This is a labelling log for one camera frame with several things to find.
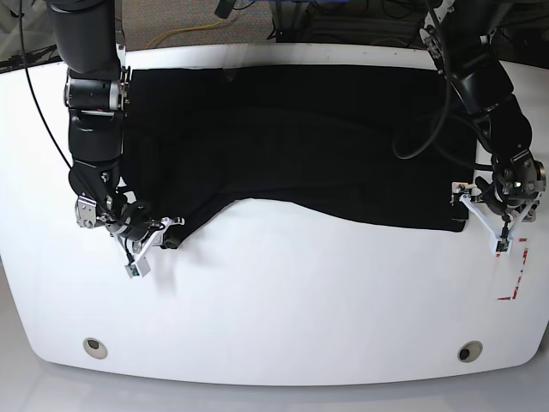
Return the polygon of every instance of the black cloth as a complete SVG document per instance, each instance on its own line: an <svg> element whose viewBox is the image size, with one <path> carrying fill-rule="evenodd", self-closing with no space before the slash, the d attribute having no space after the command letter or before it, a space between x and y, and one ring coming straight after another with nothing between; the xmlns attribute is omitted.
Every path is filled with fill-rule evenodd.
<svg viewBox="0 0 549 412"><path fill-rule="evenodd" d="M451 182L471 181L473 171L432 148L401 161L390 147L395 128L440 109L443 80L433 71L135 70L129 97L124 181L152 203L153 217L185 219L169 231L179 241L246 198L349 221L463 229L452 220ZM441 141L474 161L476 140L466 126L450 124Z"/></svg>

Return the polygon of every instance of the table surface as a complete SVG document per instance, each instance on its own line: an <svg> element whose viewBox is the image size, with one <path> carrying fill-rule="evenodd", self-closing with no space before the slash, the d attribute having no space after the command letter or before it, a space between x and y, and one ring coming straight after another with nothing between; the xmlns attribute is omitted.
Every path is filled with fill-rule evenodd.
<svg viewBox="0 0 549 412"><path fill-rule="evenodd" d="M203 46L131 53L130 65L242 67L368 64L431 69L422 51L350 45ZM549 73L507 64L549 161ZM45 117L66 148L65 67L31 70ZM105 231L74 222L67 171L40 123L21 72L0 76L0 250L34 352L64 365L159 379L240 385L348 385L428 379L521 365L549 319L549 226L523 225L523 246L499 261L472 219L463 233L376 227L291 203L243 201L153 271L129 280ZM480 161L486 161L480 154ZM109 356L95 360L94 337ZM481 341L483 355L457 360Z"/></svg>
<svg viewBox="0 0 549 412"><path fill-rule="evenodd" d="M0 264L0 412L540 412L549 351L526 365L454 378L308 388L209 385L45 362L31 349Z"/></svg>

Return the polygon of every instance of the metal grommet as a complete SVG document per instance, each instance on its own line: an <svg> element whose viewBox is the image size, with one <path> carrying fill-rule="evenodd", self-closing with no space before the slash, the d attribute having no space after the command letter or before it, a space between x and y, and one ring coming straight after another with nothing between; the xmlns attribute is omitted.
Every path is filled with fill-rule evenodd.
<svg viewBox="0 0 549 412"><path fill-rule="evenodd" d="M479 359L482 353L482 343L472 341L463 345L457 352L457 359L463 363L471 363Z"/></svg>
<svg viewBox="0 0 549 412"><path fill-rule="evenodd" d="M95 359L105 359L108 355L106 346L93 337L84 339L84 350Z"/></svg>

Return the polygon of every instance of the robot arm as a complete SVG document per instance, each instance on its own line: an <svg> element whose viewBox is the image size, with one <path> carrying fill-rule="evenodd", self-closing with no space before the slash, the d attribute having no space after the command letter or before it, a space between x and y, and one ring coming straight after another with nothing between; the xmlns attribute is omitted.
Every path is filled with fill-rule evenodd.
<svg viewBox="0 0 549 412"><path fill-rule="evenodd" d="M69 181L78 196L78 223L106 227L121 244L130 240L134 253L140 255L145 245L161 243L157 238L166 231L166 224L181 221L151 220L145 202L128 203L118 188L130 70L117 54L115 0L46 2L59 54L69 66L65 103L74 160ZM492 153L493 183L477 178L483 194L475 200L501 216L522 212L546 188L543 166L529 151L530 124L490 47L490 34L511 5L497 0L443 0L425 18L421 30L435 65L449 76ZM439 25L434 24L434 13ZM450 67L450 73L444 73L445 67ZM456 190L455 199L464 194L467 191ZM130 275L142 276L127 254Z"/></svg>
<svg viewBox="0 0 549 412"><path fill-rule="evenodd" d="M435 28L430 13L421 31L441 72L444 59L449 60L450 73L445 75L480 128L485 149L492 154L492 183L478 177L475 183L483 196L471 198L486 203L491 212L504 219L504 229L501 235L497 234L501 242L496 251L507 251L510 216L521 216L546 189L545 169L529 150L532 128L513 95L511 80L490 46L491 34L511 7L512 3L497 0L443 0L433 10L440 21L439 28ZM462 186L455 187L454 200L470 195L469 190L458 187ZM465 204L476 215L479 213L471 203Z"/></svg>
<svg viewBox="0 0 549 412"><path fill-rule="evenodd" d="M150 219L148 203L129 203L118 187L130 70L118 57L115 0L46 2L59 54L69 66L65 104L77 222L85 228L106 227L126 250L129 274L144 276L144 252L162 243L167 227L182 221ZM129 252L128 241L139 259Z"/></svg>

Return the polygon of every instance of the black cable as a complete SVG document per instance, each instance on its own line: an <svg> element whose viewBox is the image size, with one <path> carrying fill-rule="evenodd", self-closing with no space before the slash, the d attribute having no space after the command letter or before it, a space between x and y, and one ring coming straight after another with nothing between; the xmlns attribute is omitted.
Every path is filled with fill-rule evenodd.
<svg viewBox="0 0 549 412"><path fill-rule="evenodd" d="M50 130L50 126L45 121L44 113L42 113L42 109L40 108L40 104L39 104L38 100L36 99L36 94L34 93L33 83L31 82L31 76L28 73L27 54L25 53L25 39L24 39L24 36L23 36L23 13L22 13L22 10L23 10L23 0L19 0L19 37L20 37L20 44L21 44L21 53L22 53L22 57L23 57L23 69L25 70L25 75L27 76L28 88L31 92L31 95L33 96L34 105L36 106L36 109L38 110L40 118L42 119L42 123L44 124L45 129L47 130L51 141L53 142L53 144L54 144L55 148L57 149L57 152L59 153L59 155L61 155L61 157L63 158L63 161L64 161L65 165L67 165L69 170L72 170L72 166L70 165L70 163L67 160L67 158L65 157L63 151L61 150L61 148L57 144L57 141L55 140L55 137L53 137L53 134L51 133L51 130ZM123 221L118 221L113 216L112 212L106 207L106 205L103 204L102 202L98 201L99 197L93 191L90 190L89 185L87 184L86 180L83 179L82 176L79 173L76 174L76 177L80 180L80 182L82 183L82 186L84 187L84 189L86 190L88 195L92 198L91 200L96 202L96 204L99 206L101 211L104 212L105 214L107 214L109 216L109 218L111 218L115 223L117 223L118 225L121 225L121 226L127 226L127 227L130 227L130 228L137 228L137 229L142 230L142 228L140 228L140 227L134 226L132 224L125 223ZM149 230L158 231L158 230L164 229L164 227L165 226L163 224L160 224L158 227L152 227L151 225L149 225Z"/></svg>
<svg viewBox="0 0 549 412"><path fill-rule="evenodd" d="M384 14L386 16L390 17L391 19L395 19L395 20L406 19L407 17L409 17L413 13L416 13L416 10L408 9L408 12L404 15L393 15L390 12L387 11L387 8L385 6L386 1L388 1L388 0L381 0L381 9L383 10Z"/></svg>
<svg viewBox="0 0 549 412"><path fill-rule="evenodd" d="M31 91L31 95L33 96L34 104L36 105L36 109L38 110L38 113L40 115L40 118L42 119L42 123L45 126L45 129L48 132L48 135L50 135L50 139L55 145L55 148L63 158L63 161L65 162L65 165L70 169L71 165L67 158L65 157L63 151L57 144L57 141L55 140L55 137L53 137L53 134L51 133L50 126L48 126L48 123L45 121L44 113L42 113L42 109L40 109L40 104L38 103L38 100L36 99L36 94L34 94L34 88L33 83L31 82L31 76L28 74L28 61L27 61L27 53L25 52L25 41L23 39L23 0L19 0L19 36L20 36L20 42L21 42L21 54L23 56L23 67L25 69L25 75L27 75L27 82L28 82L28 88Z"/></svg>
<svg viewBox="0 0 549 412"><path fill-rule="evenodd" d="M56 49L56 45L49 45L47 47L42 47L34 51L26 52L25 54L27 58L27 67L33 67L37 64L48 63L47 60L40 62L40 59L48 52L54 52ZM18 70L21 67L23 67L23 56L19 54L14 55L8 60L3 60L2 62L0 62L0 73L8 73L13 70Z"/></svg>
<svg viewBox="0 0 549 412"><path fill-rule="evenodd" d="M513 4L542 4L549 3L549 0L500 0L500 2Z"/></svg>
<svg viewBox="0 0 549 412"><path fill-rule="evenodd" d="M415 26L415 28L413 30L413 36L410 38L410 40L404 46L405 49L410 47L413 44L413 42L418 38L419 30L421 29L421 26L423 26L424 21L425 21L425 19L423 17L421 19L419 19L417 25Z"/></svg>
<svg viewBox="0 0 549 412"><path fill-rule="evenodd" d="M549 17L549 15L538 15L537 17L532 17L530 19L525 19L525 20L520 20L520 21L512 21L510 23L500 24L497 28L518 26L518 25L521 25L521 24L530 23L532 21L543 20L543 19L546 19L548 17Z"/></svg>
<svg viewBox="0 0 549 412"><path fill-rule="evenodd" d="M317 37L330 37L331 39L339 41L343 45L357 45L358 44L354 41L351 41L350 39L344 39L343 37L338 36L337 34L332 34L332 33L314 33L311 37L313 39L316 39Z"/></svg>
<svg viewBox="0 0 549 412"><path fill-rule="evenodd" d="M126 251L126 257L128 258L128 264L132 264L135 262L135 259L133 255L130 253L130 250L128 249L128 238L124 239L124 250Z"/></svg>
<svg viewBox="0 0 549 412"><path fill-rule="evenodd" d="M48 56L48 59L47 61L49 62L51 60L51 56L53 56L53 53L55 53L55 50L56 49L53 49L51 52L50 52L50 56Z"/></svg>
<svg viewBox="0 0 549 412"><path fill-rule="evenodd" d="M253 6L256 2L251 2L250 4L246 4L244 7L240 7L240 8L235 8L233 7L232 9L234 11L241 11L241 10L246 10L248 9L249 7Z"/></svg>
<svg viewBox="0 0 549 412"><path fill-rule="evenodd" d="M438 116L440 116L439 113L432 118L431 128L434 127L434 124L437 121ZM482 135L482 131L476 125L474 125L472 122L470 122L467 119L463 118L462 116L459 116L459 115L454 114L454 113L450 113L448 115L448 119L450 119L450 118L452 118L454 120L457 120L458 122L461 122L462 124L465 124L469 129L471 129L477 135L477 140L478 141L484 140L484 136ZM484 172L492 172L493 171L492 165L481 165L481 164L475 163L475 162L471 163L469 161L465 161L463 159L455 157L454 155L452 155L448 151L446 151L446 149L439 143L438 140L435 140L435 142L433 142L433 146L438 151L438 153L440 153L443 157L445 157L449 161L451 161L451 162L453 162L453 163L455 163L459 166L466 167L467 169L472 169L472 170L481 170L481 171L484 171Z"/></svg>
<svg viewBox="0 0 549 412"><path fill-rule="evenodd" d="M517 51L520 52L522 50L522 48L511 37L505 34L503 30L498 30L497 33L501 34L501 37L506 39Z"/></svg>
<svg viewBox="0 0 549 412"><path fill-rule="evenodd" d="M276 37L276 25L275 25L275 19L273 19L273 31L269 36L267 36L267 40L274 39Z"/></svg>
<svg viewBox="0 0 549 412"><path fill-rule="evenodd" d="M445 96L444 96L444 103L443 103L443 109L440 114L440 118L438 119L437 126L431 131L431 135L427 140L425 140L417 149L415 149L412 153L403 154L398 151L397 143L400 140L401 135L403 134L401 130L401 134L396 134L395 138L393 139L393 142L391 144L391 147L393 149L393 154L398 157L399 159L408 160L413 159L414 157L420 155L425 151L426 148L428 148L435 140L437 140L437 137L440 133L440 130L444 126L444 122L446 121L446 118L448 117L449 113L449 105L450 105L450 97L452 93L452 83L450 81L450 65L449 65L449 54L448 49L446 47L446 41L444 40L442 28L440 27L440 22L438 21L438 17L435 14L435 10L433 9L431 5L430 0L425 0L425 6L429 10L429 15L432 18L433 24L435 25L435 29L438 32L438 41L440 43L440 48L442 52L441 59L443 60L444 64L444 74L446 75L446 88L445 88Z"/></svg>
<svg viewBox="0 0 549 412"><path fill-rule="evenodd" d="M489 191L492 191L494 189L494 186L496 185L495 181L492 181L478 196L477 199L482 199L486 193Z"/></svg>
<svg viewBox="0 0 549 412"><path fill-rule="evenodd" d="M423 4L419 4L419 3L403 2L399 0L385 0L385 1L389 3L398 4L399 6L402 6L404 9L413 9L414 11L418 11L418 12L425 10L425 7L423 6Z"/></svg>
<svg viewBox="0 0 549 412"><path fill-rule="evenodd" d="M347 3L339 3L336 7L333 7L332 9L326 9L325 7L321 6L318 2L312 2L312 5L315 9L320 10L325 15L334 15L335 13L339 12L341 9L343 9L346 6Z"/></svg>

